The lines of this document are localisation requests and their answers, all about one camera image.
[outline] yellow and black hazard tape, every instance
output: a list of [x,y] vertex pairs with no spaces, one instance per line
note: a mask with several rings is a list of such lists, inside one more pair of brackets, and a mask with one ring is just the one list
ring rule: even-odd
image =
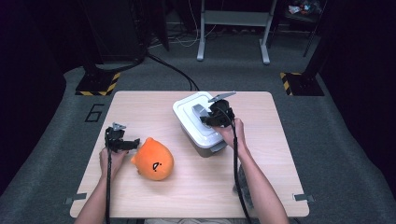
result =
[[282,78],[283,87],[285,88],[286,94],[293,95],[293,92],[291,91],[290,84],[288,82],[288,79],[286,78],[286,75],[300,76],[301,73],[280,73],[280,78]]
[[108,86],[106,91],[76,91],[76,95],[110,95],[113,92],[114,88],[116,88],[117,81],[119,80],[120,73],[114,75],[113,79],[111,80],[110,85]]

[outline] human arm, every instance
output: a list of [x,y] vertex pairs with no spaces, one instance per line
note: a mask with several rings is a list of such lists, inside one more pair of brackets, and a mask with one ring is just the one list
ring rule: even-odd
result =
[[[117,171],[122,165],[122,160],[128,151],[111,152],[111,178],[112,182],[117,174]],[[98,184],[96,185],[93,193],[87,202],[85,202],[78,217],[75,220],[75,224],[93,224],[103,223],[106,211],[106,182],[107,182],[107,148],[103,148],[99,153],[100,166],[102,170],[101,177],[99,178]]]
[[[241,119],[235,119],[234,126],[238,140],[238,158],[244,169],[251,199],[260,223],[289,223],[282,202],[279,200],[271,183],[250,154],[245,139],[244,123]],[[232,127],[213,128],[220,133],[224,141],[233,148],[234,136]]]

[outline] human hand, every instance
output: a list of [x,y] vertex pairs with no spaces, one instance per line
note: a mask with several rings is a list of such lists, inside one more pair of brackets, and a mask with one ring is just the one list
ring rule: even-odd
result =
[[[246,150],[247,144],[245,140],[245,132],[244,132],[244,122],[241,119],[234,119],[233,125],[235,126],[235,133],[238,140],[238,149]],[[216,132],[221,134],[224,141],[233,148],[233,127],[231,125],[221,128],[221,127],[212,127]]]
[[[128,151],[123,150],[121,152],[114,152],[111,151],[111,180],[117,174],[117,171],[120,169],[122,165],[122,160],[125,155],[128,154]],[[102,176],[101,178],[107,178],[107,161],[108,161],[108,153],[107,148],[103,148],[102,151],[99,153],[100,157],[100,167],[102,169]]]

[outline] stand leg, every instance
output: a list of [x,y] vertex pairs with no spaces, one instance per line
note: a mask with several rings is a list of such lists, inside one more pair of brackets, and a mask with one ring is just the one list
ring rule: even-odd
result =
[[260,49],[262,50],[262,62],[265,65],[270,64],[270,57],[268,56],[268,49],[266,46],[267,39],[268,39],[268,34],[270,33],[271,29],[271,23],[274,17],[274,11],[276,7],[276,0],[273,1],[271,5],[270,12],[268,13],[268,19],[267,19],[267,24],[265,25],[265,31],[262,39],[260,39]]
[[199,40],[197,60],[199,62],[204,60],[205,53],[205,0],[201,4],[201,38]]

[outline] black speaker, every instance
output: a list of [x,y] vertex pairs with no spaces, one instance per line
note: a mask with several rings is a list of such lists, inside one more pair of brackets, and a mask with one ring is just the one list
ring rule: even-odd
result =
[[149,12],[144,0],[81,0],[103,62],[145,57]]

